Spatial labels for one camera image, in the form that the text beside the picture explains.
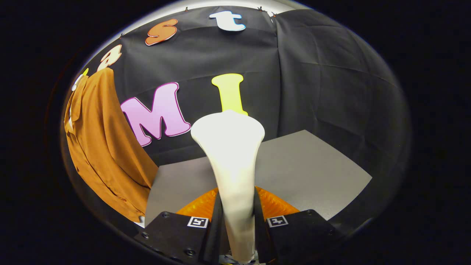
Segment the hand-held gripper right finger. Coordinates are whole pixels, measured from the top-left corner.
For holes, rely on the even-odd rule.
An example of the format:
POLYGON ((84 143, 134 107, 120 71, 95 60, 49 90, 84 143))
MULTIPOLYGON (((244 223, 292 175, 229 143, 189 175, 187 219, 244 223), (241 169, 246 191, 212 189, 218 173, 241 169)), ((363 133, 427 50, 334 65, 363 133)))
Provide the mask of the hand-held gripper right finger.
POLYGON ((255 187, 255 245, 267 265, 306 265, 337 245, 337 229, 315 210, 299 211, 255 187))

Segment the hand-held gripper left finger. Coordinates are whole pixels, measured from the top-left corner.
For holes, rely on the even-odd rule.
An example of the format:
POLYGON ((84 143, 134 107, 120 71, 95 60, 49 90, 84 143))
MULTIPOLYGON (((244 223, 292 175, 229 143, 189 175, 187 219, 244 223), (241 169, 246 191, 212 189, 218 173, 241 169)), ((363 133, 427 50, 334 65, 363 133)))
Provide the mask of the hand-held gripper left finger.
POLYGON ((159 265, 217 265, 222 223, 222 202, 214 188, 177 213, 159 213, 134 239, 159 265))

